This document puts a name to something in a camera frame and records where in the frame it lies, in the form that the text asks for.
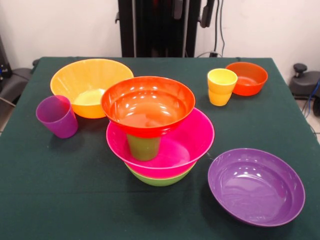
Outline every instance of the green tablecloth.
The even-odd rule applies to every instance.
[[[36,119],[51,95],[50,79],[79,57],[45,57],[0,137],[0,239],[320,239],[320,147],[270,58],[246,58],[269,78],[252,97],[232,95],[225,107],[207,97],[207,72],[235,58],[115,58],[135,76],[176,79],[195,94],[196,107],[215,127],[208,154],[180,182],[152,187],[140,182],[109,149],[108,119],[78,117],[78,133],[53,136]],[[209,165],[234,148],[275,154],[300,175],[306,190],[301,214],[275,228],[243,224],[210,192]]]

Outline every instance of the green bowl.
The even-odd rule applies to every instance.
[[[133,173],[133,175],[135,175],[140,181],[144,182],[145,184],[149,184],[151,186],[155,186],[155,187],[166,187],[172,184],[175,184],[177,182],[179,182],[181,179],[183,179],[189,172],[190,170],[194,167],[196,163],[194,163],[187,171],[185,171],[184,173],[175,176],[175,177],[170,177],[170,178],[151,178],[151,177],[146,177],[143,176],[137,172],[135,172],[134,170],[132,170],[126,163],[125,165],[128,167],[128,169],[130,170],[131,173]]]

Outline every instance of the yellow cup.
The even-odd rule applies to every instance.
[[[224,106],[229,101],[238,76],[231,70],[216,68],[208,72],[208,93],[210,102],[216,106]]]

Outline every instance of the purple plate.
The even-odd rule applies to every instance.
[[[225,210],[255,226],[287,224],[305,204],[297,173],[277,156],[257,149],[239,148],[219,155],[209,168],[208,182]]]

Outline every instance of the power outlet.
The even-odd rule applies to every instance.
[[[210,52],[209,58],[217,58],[218,54],[215,52]]]

